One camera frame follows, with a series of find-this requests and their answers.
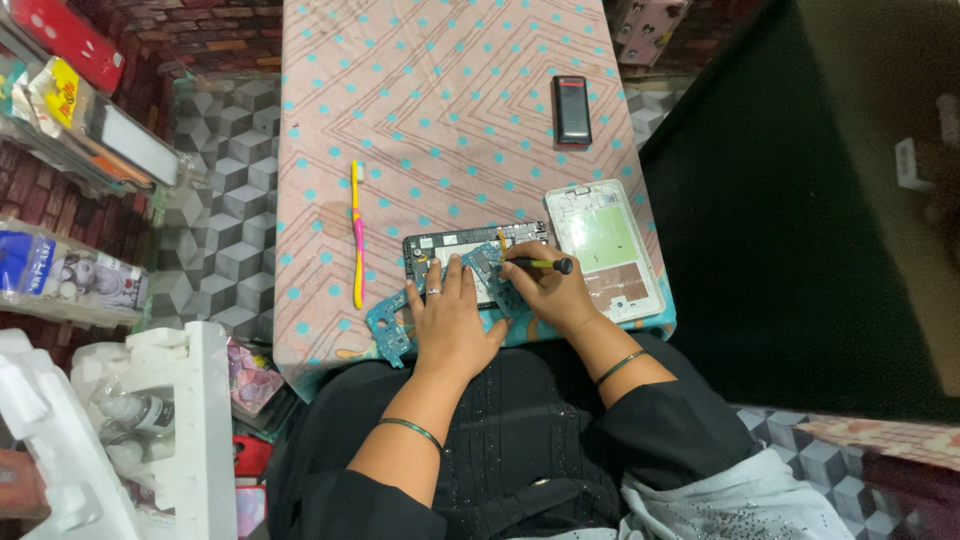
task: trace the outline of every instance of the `table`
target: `table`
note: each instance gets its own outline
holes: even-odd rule
[[[364,315],[402,288],[405,236],[548,221],[544,193],[594,180],[624,184],[667,302],[625,326],[673,331],[603,5],[582,1],[286,3],[274,354],[305,399],[325,368],[376,357]],[[586,151],[553,146],[555,74],[589,80]],[[352,305],[351,160],[366,163],[364,310]],[[555,335],[531,315],[506,344]]]

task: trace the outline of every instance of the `red phone case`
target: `red phone case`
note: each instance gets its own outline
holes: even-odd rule
[[[123,75],[124,58],[86,21],[58,0],[10,0],[20,28],[51,54],[61,57],[88,83],[113,93]]]

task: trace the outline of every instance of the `forearm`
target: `forearm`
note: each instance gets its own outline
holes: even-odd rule
[[[639,350],[634,339],[613,321],[597,314],[575,329],[564,331],[564,337],[580,355],[591,380],[599,380],[617,363]],[[649,354],[638,356],[600,385],[600,398],[610,408],[628,392],[654,382],[676,380]]]
[[[382,417],[416,424],[443,445],[464,388],[458,380],[415,372],[387,405]],[[440,454],[421,433],[397,424],[380,424],[367,436],[347,468],[395,486],[429,507],[437,488]]]

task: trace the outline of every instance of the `green bangle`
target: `green bangle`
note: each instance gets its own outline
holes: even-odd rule
[[[610,368],[610,371],[603,374],[603,377],[601,377],[600,379],[597,379],[597,382],[596,382],[597,388],[599,388],[600,385],[603,384],[604,380],[607,380],[610,377],[610,375],[613,375],[613,372],[615,372],[616,370],[626,365],[626,363],[629,362],[630,360],[636,358],[637,356],[643,355],[644,353],[646,353],[646,351],[644,351],[643,349],[640,349],[639,351],[633,353],[632,355],[627,356],[626,358],[620,360],[619,363],[617,363],[615,366]]]
[[[420,426],[414,424],[413,422],[407,422],[406,420],[400,420],[399,418],[381,418],[376,421],[376,424],[378,426],[380,424],[397,424],[400,426],[410,428],[411,430],[416,431],[417,433],[430,439],[430,442],[433,443],[433,446],[437,447],[437,452],[439,452],[440,454],[444,453],[444,447],[440,445],[440,442],[437,440],[437,438],[431,435],[429,431],[425,430],[424,428],[421,428]]]

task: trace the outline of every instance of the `tiled floor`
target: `tiled floor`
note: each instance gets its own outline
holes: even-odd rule
[[[175,88],[174,146],[203,160],[209,184],[167,199],[149,327],[209,319],[272,341],[279,83]]]

